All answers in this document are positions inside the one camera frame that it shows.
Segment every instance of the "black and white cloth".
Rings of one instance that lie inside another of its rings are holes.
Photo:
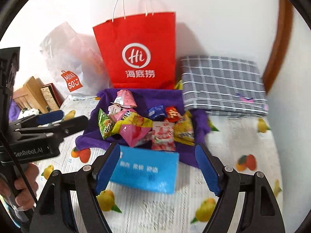
[[[183,68],[185,109],[216,116],[265,116],[268,106],[257,65],[219,56],[187,56]]]

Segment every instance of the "blue box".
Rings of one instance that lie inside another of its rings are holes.
[[[179,154],[120,146],[121,155],[110,178],[131,188],[173,194]]]

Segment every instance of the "metal screw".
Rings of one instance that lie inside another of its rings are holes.
[[[87,172],[87,171],[91,170],[91,168],[92,167],[90,165],[86,165],[82,169],[83,169],[83,171]]]
[[[53,172],[52,172],[52,175],[53,176],[57,176],[59,174],[59,170],[54,170]]]
[[[233,168],[231,166],[225,166],[226,172],[233,172]]]
[[[263,178],[263,177],[265,176],[262,172],[257,172],[256,175],[257,175],[259,178]]]

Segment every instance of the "white circular logo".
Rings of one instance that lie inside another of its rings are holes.
[[[143,44],[131,43],[124,47],[122,59],[128,66],[140,69],[149,64],[151,53]]]

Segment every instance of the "green snack bag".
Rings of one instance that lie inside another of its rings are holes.
[[[98,113],[98,127],[103,139],[111,136],[114,121],[102,109]]]

